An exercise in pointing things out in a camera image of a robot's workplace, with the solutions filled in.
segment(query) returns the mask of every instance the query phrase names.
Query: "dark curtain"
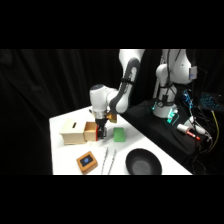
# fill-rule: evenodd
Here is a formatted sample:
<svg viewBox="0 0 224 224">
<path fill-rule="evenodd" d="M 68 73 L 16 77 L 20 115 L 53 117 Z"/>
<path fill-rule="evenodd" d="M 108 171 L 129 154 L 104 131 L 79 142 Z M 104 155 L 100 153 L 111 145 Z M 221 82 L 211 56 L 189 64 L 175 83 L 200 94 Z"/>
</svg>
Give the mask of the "dark curtain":
<svg viewBox="0 0 224 224">
<path fill-rule="evenodd" d="M 206 89 L 222 94 L 223 54 L 197 50 Z M 119 49 L 0 50 L 0 174 L 52 174 L 49 118 L 90 106 L 95 84 L 118 88 L 118 56 Z M 131 105 L 152 98 L 160 58 L 161 50 L 146 50 Z"/>
</svg>

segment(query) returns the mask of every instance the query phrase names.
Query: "black pan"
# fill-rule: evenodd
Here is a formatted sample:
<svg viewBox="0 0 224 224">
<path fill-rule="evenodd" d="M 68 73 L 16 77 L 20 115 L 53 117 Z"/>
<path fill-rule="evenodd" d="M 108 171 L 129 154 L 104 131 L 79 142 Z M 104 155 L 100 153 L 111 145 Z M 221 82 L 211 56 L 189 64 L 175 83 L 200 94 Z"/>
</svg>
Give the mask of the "black pan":
<svg viewBox="0 0 224 224">
<path fill-rule="evenodd" d="M 162 175 L 158 158 L 145 149 L 135 149 L 126 158 L 126 167 L 131 175 Z"/>
</svg>

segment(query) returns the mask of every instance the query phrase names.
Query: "table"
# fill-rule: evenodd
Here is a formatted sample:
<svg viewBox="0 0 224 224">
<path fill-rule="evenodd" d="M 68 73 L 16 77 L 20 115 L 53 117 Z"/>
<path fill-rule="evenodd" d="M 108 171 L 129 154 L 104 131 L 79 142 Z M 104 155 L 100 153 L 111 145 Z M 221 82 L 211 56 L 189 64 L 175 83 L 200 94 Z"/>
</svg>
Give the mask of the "table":
<svg viewBox="0 0 224 224">
<path fill-rule="evenodd" d="M 109 154 L 104 166 L 103 175 L 108 174 L 115 149 L 117 149 L 117 155 L 110 175 L 129 175 L 126 169 L 125 160 L 128 153 L 136 148 L 144 148 L 157 156 L 162 165 L 163 175 L 191 175 L 191 173 L 189 173 L 184 167 L 119 115 L 117 124 L 107 123 L 108 132 L 105 139 L 98 140 L 97 142 L 87 142 L 83 145 L 65 146 L 62 136 L 59 135 L 64 122 L 67 119 L 79 119 L 90 122 L 94 121 L 94 117 L 90 114 L 89 109 L 90 107 L 50 119 L 54 175 L 82 175 L 76 159 L 89 151 L 93 153 L 94 157 L 98 161 L 98 167 L 88 175 L 101 175 L 107 147 L 109 147 Z M 122 127 L 125 129 L 126 142 L 116 143 L 113 141 L 113 129 L 115 127 Z"/>
</svg>

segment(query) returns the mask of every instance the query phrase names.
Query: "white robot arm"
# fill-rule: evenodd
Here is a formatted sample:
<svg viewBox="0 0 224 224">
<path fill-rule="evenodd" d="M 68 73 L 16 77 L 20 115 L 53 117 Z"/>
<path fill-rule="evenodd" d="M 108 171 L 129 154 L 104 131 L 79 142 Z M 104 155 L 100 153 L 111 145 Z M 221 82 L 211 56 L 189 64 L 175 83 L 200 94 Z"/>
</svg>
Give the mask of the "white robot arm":
<svg viewBox="0 0 224 224">
<path fill-rule="evenodd" d="M 128 109 L 144 52 L 145 49 L 120 50 L 119 59 L 124 74 L 119 90 L 104 85 L 91 88 L 92 113 L 99 126 L 99 132 L 104 133 L 101 137 L 105 137 L 107 107 L 110 107 L 112 114 L 122 114 Z M 170 110 L 175 106 L 177 93 L 173 83 L 188 84 L 191 82 L 189 78 L 191 63 L 187 58 L 186 49 L 163 49 L 163 58 L 166 64 L 160 65 L 156 71 L 160 93 L 153 113 L 160 118 L 169 118 Z"/>
<path fill-rule="evenodd" d="M 170 111 L 175 106 L 177 93 L 173 83 L 189 84 L 192 82 L 189 78 L 191 63 L 187 58 L 186 49 L 163 49 L 163 59 L 165 64 L 160 65 L 156 71 L 160 92 L 153 113 L 160 118 L 169 118 Z"/>
<path fill-rule="evenodd" d="M 145 49 L 120 50 L 119 59 L 124 74 L 119 90 L 104 85 L 96 85 L 91 88 L 92 113 L 96 119 L 96 124 L 99 126 L 99 131 L 104 132 L 108 106 L 113 114 L 122 114 L 128 109 L 144 51 Z"/>
</svg>

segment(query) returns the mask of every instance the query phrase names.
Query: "green cube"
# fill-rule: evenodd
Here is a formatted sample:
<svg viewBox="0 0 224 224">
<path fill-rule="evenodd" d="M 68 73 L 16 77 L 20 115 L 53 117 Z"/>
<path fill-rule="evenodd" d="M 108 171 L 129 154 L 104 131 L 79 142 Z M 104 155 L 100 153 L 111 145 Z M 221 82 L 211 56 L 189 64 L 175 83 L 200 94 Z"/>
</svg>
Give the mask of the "green cube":
<svg viewBox="0 0 224 224">
<path fill-rule="evenodd" d="M 114 128 L 114 142 L 125 142 L 124 128 Z"/>
</svg>

